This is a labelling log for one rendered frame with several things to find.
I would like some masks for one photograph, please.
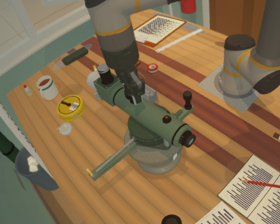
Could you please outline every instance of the wooden table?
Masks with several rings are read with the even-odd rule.
[[[132,15],[133,28],[152,18],[154,12]],[[272,138],[274,133],[280,134],[280,86],[260,95],[245,113],[198,87],[223,62],[227,38],[201,28],[207,34],[194,35],[161,53],[154,50],[190,31],[180,28],[154,48],[138,44],[141,65],[137,68],[145,83],[157,90],[157,104],[174,113],[184,106],[183,91],[192,91],[194,112],[183,121],[197,139],[189,149],[183,148],[179,165],[167,174],[145,173],[130,156],[95,182],[85,171],[85,167],[93,170],[123,146],[129,118],[121,109],[97,102],[86,83],[93,65],[104,62],[96,37],[75,47],[93,44],[86,57],[53,71],[66,53],[7,95],[39,156],[86,223],[160,224],[164,216],[175,214],[183,223],[194,224],[221,201],[218,193],[253,153],[280,171],[280,164],[267,157],[280,159],[280,141]],[[155,74],[146,71],[150,63],[159,66]],[[41,98],[36,87],[44,75],[51,76],[59,89],[51,101]],[[25,93],[24,84],[32,96]],[[65,121],[57,114],[57,104],[71,94],[83,98],[86,110],[71,122],[72,133],[62,136],[57,128]]]

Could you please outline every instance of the round yellow can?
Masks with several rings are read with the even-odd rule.
[[[63,98],[58,106],[58,115],[65,121],[73,121],[82,116],[85,111],[85,103],[78,95],[69,95]]]

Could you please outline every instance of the cup with red liquid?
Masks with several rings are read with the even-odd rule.
[[[41,96],[46,100],[54,99],[59,91],[50,76],[43,76],[36,83]]]

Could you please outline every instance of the teal wall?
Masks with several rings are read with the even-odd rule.
[[[180,3],[175,2],[172,4],[173,14],[175,17],[203,25],[201,0],[196,0],[196,6],[197,12],[195,14],[183,14],[181,13]],[[153,10],[169,14],[167,5],[156,7]],[[0,102],[24,134],[24,129],[6,94],[94,34],[93,25],[91,21],[88,21],[37,51],[0,77]],[[18,149],[23,147],[1,117],[0,131]],[[46,212],[30,182],[22,176],[19,176],[19,178],[24,187],[15,174],[14,164],[0,153],[0,224],[53,224],[50,215]]]

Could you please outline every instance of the small bottle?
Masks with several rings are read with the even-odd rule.
[[[29,87],[27,87],[26,85],[24,85],[24,90],[26,92],[27,95],[31,96],[32,95],[32,91],[29,89]]]

